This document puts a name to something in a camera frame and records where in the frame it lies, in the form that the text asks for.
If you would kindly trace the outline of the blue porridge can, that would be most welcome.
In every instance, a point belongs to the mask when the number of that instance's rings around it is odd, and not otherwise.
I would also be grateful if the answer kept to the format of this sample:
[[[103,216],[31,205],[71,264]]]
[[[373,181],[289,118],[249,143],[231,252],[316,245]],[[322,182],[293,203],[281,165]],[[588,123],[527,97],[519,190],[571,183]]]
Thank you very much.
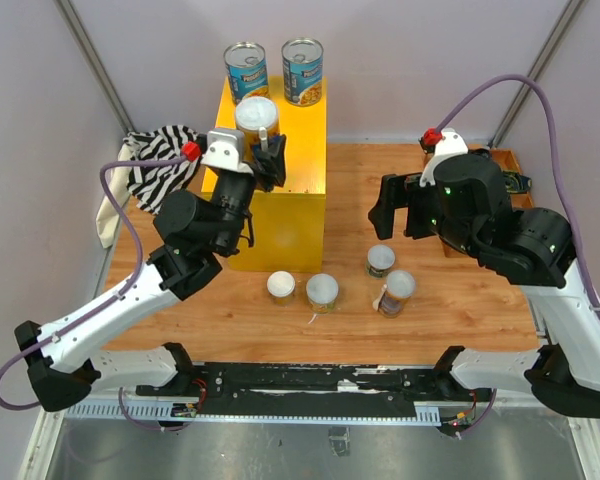
[[[236,128],[244,133],[245,158],[249,161],[254,158],[254,148],[261,146],[261,129],[266,130],[268,138],[280,134],[278,107],[266,97],[253,96],[240,101],[234,119]]]

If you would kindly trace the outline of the purple-label can with spoon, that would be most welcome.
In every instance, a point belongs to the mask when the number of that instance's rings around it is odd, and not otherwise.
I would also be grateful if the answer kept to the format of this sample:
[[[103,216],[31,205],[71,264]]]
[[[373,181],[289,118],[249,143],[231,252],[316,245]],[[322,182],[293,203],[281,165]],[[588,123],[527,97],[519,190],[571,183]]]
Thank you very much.
[[[406,303],[416,290],[416,280],[413,275],[404,270],[390,272],[378,298],[373,302],[373,308],[385,317],[396,317],[404,309]]]

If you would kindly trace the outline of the blue Progresso soup can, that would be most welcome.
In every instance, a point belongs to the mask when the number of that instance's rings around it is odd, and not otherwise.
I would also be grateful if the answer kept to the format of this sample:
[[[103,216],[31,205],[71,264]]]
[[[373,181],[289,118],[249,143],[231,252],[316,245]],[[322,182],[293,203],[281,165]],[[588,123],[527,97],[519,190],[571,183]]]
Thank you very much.
[[[300,107],[322,97],[323,54],[321,43],[308,37],[288,40],[281,48],[286,100]]]
[[[223,57],[235,104],[254,96],[269,97],[266,53],[261,45],[237,42],[225,49]]]

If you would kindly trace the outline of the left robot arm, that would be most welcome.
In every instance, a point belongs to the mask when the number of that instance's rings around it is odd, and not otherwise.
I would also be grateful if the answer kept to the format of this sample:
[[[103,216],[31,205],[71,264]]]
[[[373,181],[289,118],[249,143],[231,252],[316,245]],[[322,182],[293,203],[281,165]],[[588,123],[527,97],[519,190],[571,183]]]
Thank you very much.
[[[73,313],[44,325],[27,321],[15,330],[39,405],[57,412],[102,390],[133,387],[140,394],[180,396],[200,382],[179,343],[153,350],[110,352],[104,345],[144,318],[187,300],[222,270],[221,258],[253,245],[250,204],[257,190],[284,185],[286,138],[275,135],[246,159],[244,134],[218,128],[206,145],[187,143],[181,162],[198,161],[216,176],[210,199],[188,190],[169,193],[154,218],[163,244],[139,253],[129,277]]]

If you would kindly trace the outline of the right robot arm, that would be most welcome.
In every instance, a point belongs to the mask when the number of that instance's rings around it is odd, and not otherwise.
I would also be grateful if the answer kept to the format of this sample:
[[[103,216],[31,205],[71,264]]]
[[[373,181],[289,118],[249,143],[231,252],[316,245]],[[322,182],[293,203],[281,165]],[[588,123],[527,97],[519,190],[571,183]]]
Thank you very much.
[[[568,417],[600,419],[600,321],[588,299],[569,222],[546,208],[516,208],[492,159],[457,154],[424,172],[382,177],[368,218],[379,239],[439,237],[518,287],[549,342],[523,352],[448,348],[436,364],[435,392],[454,400],[470,389],[519,391]]]

